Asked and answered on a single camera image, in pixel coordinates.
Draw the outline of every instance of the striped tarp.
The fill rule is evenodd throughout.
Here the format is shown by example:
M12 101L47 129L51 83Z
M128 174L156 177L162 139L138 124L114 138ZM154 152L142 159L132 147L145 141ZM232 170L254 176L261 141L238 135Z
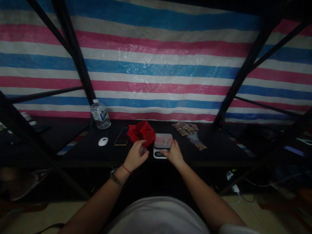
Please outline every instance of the striped tarp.
M38 1L60 29L50 1ZM161 1L66 0L93 88L113 119L212 122L260 28L254 15ZM25 0L0 2L0 90L8 97L81 85L69 54ZM299 23L283 20L261 55ZM248 75L238 96L304 113L312 103L312 27ZM15 106L90 117L83 90ZM234 100L228 122L292 118Z

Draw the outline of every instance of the digital kitchen scale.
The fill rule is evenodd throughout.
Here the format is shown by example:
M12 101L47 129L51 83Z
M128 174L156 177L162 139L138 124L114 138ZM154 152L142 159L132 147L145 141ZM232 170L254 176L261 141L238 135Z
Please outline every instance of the digital kitchen scale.
M156 133L153 156L156 159L167 159L160 151L169 152L173 137L168 133Z

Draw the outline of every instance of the floor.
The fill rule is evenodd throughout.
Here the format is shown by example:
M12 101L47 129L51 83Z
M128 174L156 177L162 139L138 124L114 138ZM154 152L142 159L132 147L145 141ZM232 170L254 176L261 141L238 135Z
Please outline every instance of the floor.
M252 200L253 195L244 195ZM223 197L228 203L236 203L238 196ZM41 231L55 223L65 223L84 204L84 202L51 203L41 212L20 214L13 218L1 234L32 234ZM244 222L261 234L307 234L308 232L291 216L276 214L262 210L257 202L241 200L239 204L231 205ZM44 234L57 233L50 229Z

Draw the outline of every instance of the water bottle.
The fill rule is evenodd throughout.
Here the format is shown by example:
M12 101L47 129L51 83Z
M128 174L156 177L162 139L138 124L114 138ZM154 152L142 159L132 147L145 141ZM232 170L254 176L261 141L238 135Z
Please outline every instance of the water bottle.
M93 99L91 113L99 129L106 129L111 125L107 108L104 104L98 102L98 99Z

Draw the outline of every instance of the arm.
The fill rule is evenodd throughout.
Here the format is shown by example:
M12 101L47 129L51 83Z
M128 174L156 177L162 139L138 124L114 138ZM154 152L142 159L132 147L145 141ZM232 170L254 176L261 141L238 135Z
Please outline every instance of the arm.
M144 140L141 140L133 144L123 164L125 168L131 172L145 162L149 155L149 152L147 151L142 157L140 156L139 151L144 142ZM130 173L123 167L120 167L114 175L119 182L124 185ZM118 184L109 179L66 223L63 229L60 230L59 234L99 233L110 215L121 190L122 188Z
M172 142L169 152L161 151L161 153L179 171L211 228L218 230L223 224L246 226L235 211L184 162L176 140Z

